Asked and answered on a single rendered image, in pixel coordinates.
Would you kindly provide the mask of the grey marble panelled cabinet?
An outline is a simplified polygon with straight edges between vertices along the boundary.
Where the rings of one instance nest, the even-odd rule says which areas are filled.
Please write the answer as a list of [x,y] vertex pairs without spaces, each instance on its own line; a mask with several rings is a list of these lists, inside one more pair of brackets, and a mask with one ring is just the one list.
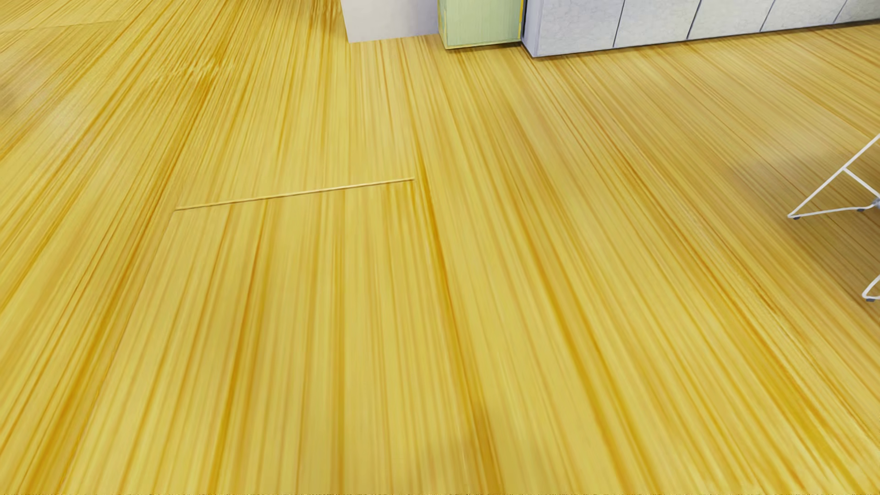
[[880,19],[880,0],[527,0],[533,57]]

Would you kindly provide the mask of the light green cabinet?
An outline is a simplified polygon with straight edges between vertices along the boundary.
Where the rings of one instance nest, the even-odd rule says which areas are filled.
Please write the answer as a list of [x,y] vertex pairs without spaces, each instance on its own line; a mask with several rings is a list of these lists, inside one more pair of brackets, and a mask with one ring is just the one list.
[[525,0],[436,0],[446,50],[520,41]]

